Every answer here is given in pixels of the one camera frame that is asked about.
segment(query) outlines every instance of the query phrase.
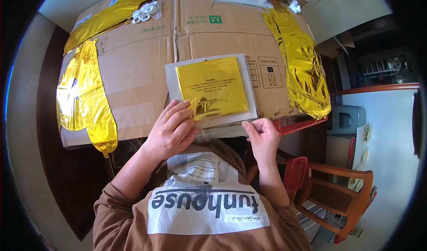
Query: woman's left hand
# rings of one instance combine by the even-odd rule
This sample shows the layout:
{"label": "woman's left hand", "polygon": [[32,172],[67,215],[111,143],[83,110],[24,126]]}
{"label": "woman's left hand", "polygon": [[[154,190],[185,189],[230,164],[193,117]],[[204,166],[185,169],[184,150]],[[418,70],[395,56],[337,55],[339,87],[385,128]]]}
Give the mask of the woman's left hand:
{"label": "woman's left hand", "polygon": [[149,161],[160,163],[185,150],[199,129],[190,118],[194,111],[187,109],[189,100],[179,103],[173,100],[160,114],[147,141],[141,146]]}

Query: red plastic basket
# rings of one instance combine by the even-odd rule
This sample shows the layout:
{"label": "red plastic basket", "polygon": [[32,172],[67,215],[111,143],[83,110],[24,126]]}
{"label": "red plastic basket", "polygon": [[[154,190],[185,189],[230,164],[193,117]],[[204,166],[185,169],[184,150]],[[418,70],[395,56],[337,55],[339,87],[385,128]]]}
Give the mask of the red plastic basket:
{"label": "red plastic basket", "polygon": [[304,182],[308,160],[306,157],[291,158],[286,161],[283,184],[288,194],[296,192]]}
{"label": "red plastic basket", "polygon": [[317,125],[319,123],[325,122],[328,120],[328,116],[326,118],[321,120],[305,120],[301,122],[296,122],[295,117],[294,118],[282,118],[273,120],[273,125],[276,127],[276,129],[280,132],[280,135],[286,135],[290,134],[292,132],[300,131],[302,129]]}

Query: hand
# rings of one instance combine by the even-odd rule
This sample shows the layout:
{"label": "hand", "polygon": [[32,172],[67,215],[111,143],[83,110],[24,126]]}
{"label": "hand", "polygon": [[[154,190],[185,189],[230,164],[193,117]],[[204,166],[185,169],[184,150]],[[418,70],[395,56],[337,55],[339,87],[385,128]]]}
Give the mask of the hand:
{"label": "hand", "polygon": [[276,165],[276,153],[279,146],[280,133],[269,119],[257,119],[252,122],[243,121],[242,126],[248,133],[252,144],[252,152],[258,167]]}
{"label": "hand", "polygon": [[194,141],[199,129],[190,118],[194,111],[187,107],[189,100],[182,103],[173,100],[160,114],[140,149],[148,160],[160,163],[184,151]]}

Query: finger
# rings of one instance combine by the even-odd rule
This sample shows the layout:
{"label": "finger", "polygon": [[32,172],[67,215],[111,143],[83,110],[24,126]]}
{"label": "finger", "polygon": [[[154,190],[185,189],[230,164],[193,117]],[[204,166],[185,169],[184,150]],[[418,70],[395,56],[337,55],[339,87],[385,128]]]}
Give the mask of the finger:
{"label": "finger", "polygon": [[273,125],[270,119],[257,119],[251,122],[252,125],[258,132],[275,132],[277,131],[276,127]]}
{"label": "finger", "polygon": [[251,142],[256,142],[260,138],[260,134],[255,129],[252,123],[248,121],[243,121],[242,126],[245,129],[246,133],[248,133]]}
{"label": "finger", "polygon": [[184,139],[181,141],[181,147],[182,150],[184,151],[185,148],[187,148],[195,139],[195,135],[199,132],[200,130],[196,127],[192,127],[191,130],[189,131],[189,133],[187,134],[187,136],[184,137]]}
{"label": "finger", "polygon": [[176,99],[173,99],[172,102],[170,102],[162,111],[157,121],[163,119],[167,111],[171,110],[175,105],[177,105],[179,102]]}
{"label": "finger", "polygon": [[184,102],[176,104],[174,107],[172,107],[171,109],[166,111],[166,113],[163,115],[163,117],[160,117],[160,118],[164,123],[166,123],[175,113],[177,113],[181,110],[184,110],[187,107],[189,107],[189,100],[185,100]]}
{"label": "finger", "polygon": [[176,129],[172,133],[174,139],[176,139],[176,141],[178,141],[178,142],[181,142],[182,139],[184,139],[184,137],[189,133],[189,131],[191,130],[191,128],[194,125],[195,125],[195,120],[193,120],[193,119],[187,119],[187,120],[182,121],[180,124],[178,124],[178,126],[176,127]]}
{"label": "finger", "polygon": [[166,122],[165,129],[170,132],[173,132],[182,122],[189,119],[189,117],[191,117],[192,115],[194,115],[194,111],[191,109],[184,109],[175,113]]}

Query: person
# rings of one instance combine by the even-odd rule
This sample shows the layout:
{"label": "person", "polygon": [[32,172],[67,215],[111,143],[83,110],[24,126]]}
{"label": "person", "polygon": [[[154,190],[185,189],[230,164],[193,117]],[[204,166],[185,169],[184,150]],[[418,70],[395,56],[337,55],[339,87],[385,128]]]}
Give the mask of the person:
{"label": "person", "polygon": [[[171,102],[104,188],[94,205],[94,250],[310,250],[280,179],[272,122],[242,122],[259,167],[258,194],[225,143],[193,143],[199,130],[188,106]],[[163,185],[140,200],[159,167],[167,167]]]}

